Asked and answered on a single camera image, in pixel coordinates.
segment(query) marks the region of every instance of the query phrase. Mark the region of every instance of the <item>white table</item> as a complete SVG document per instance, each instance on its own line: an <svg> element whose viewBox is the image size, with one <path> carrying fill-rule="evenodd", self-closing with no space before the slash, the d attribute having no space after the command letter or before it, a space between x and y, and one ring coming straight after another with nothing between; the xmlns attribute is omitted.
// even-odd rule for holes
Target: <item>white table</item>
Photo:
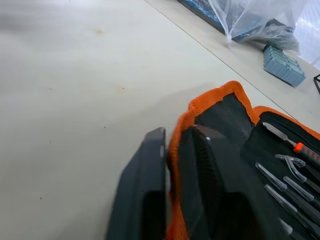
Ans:
<svg viewBox="0 0 320 240"><path fill-rule="evenodd" d="M229 80L285 112L148 3L5 2L0 239L102 240L145 133Z"/></svg>

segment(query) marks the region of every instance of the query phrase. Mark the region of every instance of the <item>plastic bag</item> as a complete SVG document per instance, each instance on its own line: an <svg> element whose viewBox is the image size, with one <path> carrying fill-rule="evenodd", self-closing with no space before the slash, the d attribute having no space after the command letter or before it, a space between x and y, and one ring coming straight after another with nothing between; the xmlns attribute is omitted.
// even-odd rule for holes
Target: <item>plastic bag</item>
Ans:
<svg viewBox="0 0 320 240"><path fill-rule="evenodd" d="M222 28L227 42L255 40L299 51L296 21L308 0L184 0Z"/></svg>

